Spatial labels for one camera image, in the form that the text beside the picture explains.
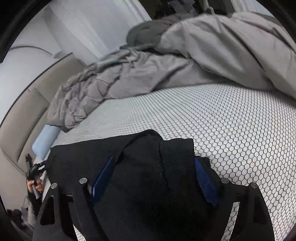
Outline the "left hand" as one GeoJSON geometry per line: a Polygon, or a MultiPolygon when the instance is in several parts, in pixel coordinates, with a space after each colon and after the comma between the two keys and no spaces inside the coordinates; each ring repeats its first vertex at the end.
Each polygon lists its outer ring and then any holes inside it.
{"type": "Polygon", "coordinates": [[[27,180],[27,189],[29,193],[34,193],[34,190],[43,193],[43,180],[38,179],[36,180],[27,180]]]}

